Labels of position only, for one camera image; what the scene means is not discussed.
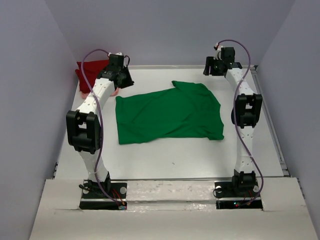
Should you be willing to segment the green t-shirt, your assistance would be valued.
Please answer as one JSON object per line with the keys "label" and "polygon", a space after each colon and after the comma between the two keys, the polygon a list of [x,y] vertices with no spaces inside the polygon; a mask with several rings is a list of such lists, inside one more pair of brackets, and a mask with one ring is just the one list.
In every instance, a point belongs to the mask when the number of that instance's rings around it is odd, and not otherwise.
{"label": "green t-shirt", "polygon": [[202,83],[173,80],[165,90],[116,97],[118,142],[142,144],[164,138],[222,141],[221,104]]}

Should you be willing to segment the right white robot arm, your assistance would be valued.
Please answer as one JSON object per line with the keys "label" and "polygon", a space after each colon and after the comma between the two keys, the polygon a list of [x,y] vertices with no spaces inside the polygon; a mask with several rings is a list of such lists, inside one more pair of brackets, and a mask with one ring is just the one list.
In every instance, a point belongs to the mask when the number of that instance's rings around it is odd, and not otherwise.
{"label": "right white robot arm", "polygon": [[235,49],[216,45],[215,56],[208,56],[203,74],[223,76],[234,90],[231,121],[237,134],[236,163],[230,181],[215,184],[217,198],[249,196],[257,186],[257,163],[253,158],[253,135],[260,120],[263,97],[255,93],[246,81],[248,70],[235,61]]}

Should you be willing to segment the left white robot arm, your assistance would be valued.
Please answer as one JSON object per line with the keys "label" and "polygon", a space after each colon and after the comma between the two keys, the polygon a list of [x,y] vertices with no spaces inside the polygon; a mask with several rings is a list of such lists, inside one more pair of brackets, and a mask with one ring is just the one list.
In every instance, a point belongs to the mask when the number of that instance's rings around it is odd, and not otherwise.
{"label": "left white robot arm", "polygon": [[91,84],[85,74],[85,63],[80,71],[88,86],[89,93],[84,102],[66,114],[67,140],[81,156],[87,173],[87,184],[81,188],[94,192],[97,196],[109,197],[111,177],[102,160],[104,125],[102,109],[116,90],[134,85],[129,72],[130,57],[119,52],[108,54],[108,64],[104,66]]}

